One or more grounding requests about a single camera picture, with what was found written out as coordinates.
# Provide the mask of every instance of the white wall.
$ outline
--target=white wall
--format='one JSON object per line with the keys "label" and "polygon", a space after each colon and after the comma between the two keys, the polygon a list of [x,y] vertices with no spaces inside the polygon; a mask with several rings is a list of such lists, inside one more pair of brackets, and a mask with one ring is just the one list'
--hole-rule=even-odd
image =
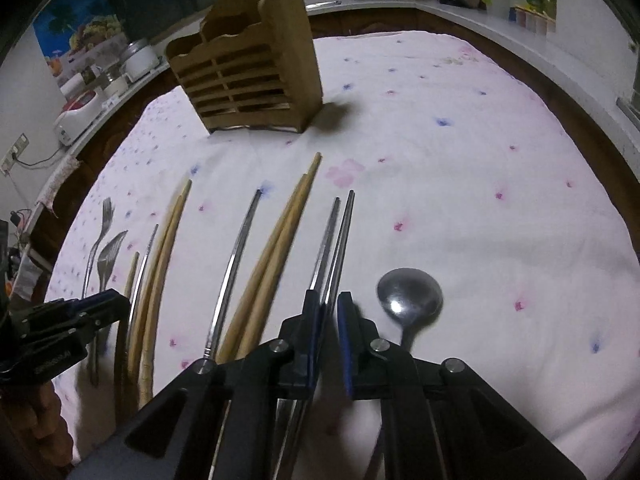
{"label": "white wall", "polygon": [[[25,162],[55,152],[59,144],[52,125],[64,104],[33,27],[29,27],[0,66],[0,159],[21,133],[30,142],[20,156]],[[55,164],[47,164],[40,170],[28,170],[14,164],[11,178],[0,174],[0,218],[8,221],[9,211],[32,207],[54,168]]]}
{"label": "white wall", "polygon": [[638,54],[631,37],[603,0],[558,0],[556,37],[563,50],[601,75],[617,95],[631,99]]}

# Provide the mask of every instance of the wall socket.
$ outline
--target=wall socket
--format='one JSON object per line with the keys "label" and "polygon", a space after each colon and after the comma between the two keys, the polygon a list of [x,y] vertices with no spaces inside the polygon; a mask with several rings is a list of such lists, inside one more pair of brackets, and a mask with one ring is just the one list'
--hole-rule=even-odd
{"label": "wall socket", "polygon": [[5,176],[9,174],[11,168],[15,164],[15,160],[13,157],[14,153],[15,156],[20,156],[28,145],[29,139],[27,139],[27,136],[25,134],[22,134],[20,137],[18,137],[18,140],[14,142],[14,145],[9,148],[9,151],[6,152],[4,160],[2,161],[2,164],[0,164],[0,171],[2,171]]}

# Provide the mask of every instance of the hand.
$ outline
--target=hand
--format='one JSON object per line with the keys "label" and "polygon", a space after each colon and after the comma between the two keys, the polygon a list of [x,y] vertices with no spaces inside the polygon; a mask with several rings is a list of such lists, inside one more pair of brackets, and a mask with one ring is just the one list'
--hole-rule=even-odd
{"label": "hand", "polygon": [[51,381],[5,390],[0,407],[16,432],[30,431],[43,459],[56,467],[71,462],[74,441],[60,416],[62,403]]}

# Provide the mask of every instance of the rice cooker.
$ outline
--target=rice cooker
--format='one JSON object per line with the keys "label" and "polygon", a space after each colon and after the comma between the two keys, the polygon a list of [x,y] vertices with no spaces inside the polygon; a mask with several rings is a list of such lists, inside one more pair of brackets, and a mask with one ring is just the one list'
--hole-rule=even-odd
{"label": "rice cooker", "polygon": [[102,89],[95,88],[67,102],[53,123],[53,130],[58,135],[60,142],[65,146],[71,146],[89,124],[100,115],[104,101],[105,96]]}
{"label": "rice cooker", "polygon": [[151,72],[160,60],[156,56],[156,52],[145,39],[129,43],[120,54],[120,63],[122,71],[127,78],[133,83],[140,79],[143,75]]}

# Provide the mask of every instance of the cloth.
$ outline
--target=cloth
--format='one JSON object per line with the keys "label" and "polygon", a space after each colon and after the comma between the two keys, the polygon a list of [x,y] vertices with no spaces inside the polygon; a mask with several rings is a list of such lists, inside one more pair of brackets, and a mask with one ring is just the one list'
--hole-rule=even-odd
{"label": "cloth", "polygon": [[[466,361],[590,480],[604,478],[640,430],[640,268],[572,140],[533,91],[457,38],[401,32],[315,46],[324,107],[301,135],[209,135],[181,88],[152,102],[82,204],[47,299],[80,294],[107,196],[115,213],[103,243],[128,230],[110,281],[122,291],[133,252],[144,251],[171,196],[192,178],[162,296],[157,393],[202,355],[254,190],[264,195],[227,322],[295,183],[321,152],[262,340],[300,312],[333,198],[354,189],[340,290],[399,342],[377,280],[396,267],[430,273],[444,307],[416,338],[414,356]],[[76,458],[113,431],[115,332],[98,390],[83,364],[56,380]],[[378,404],[352,404],[338,379],[322,380],[294,476],[359,478]]]}

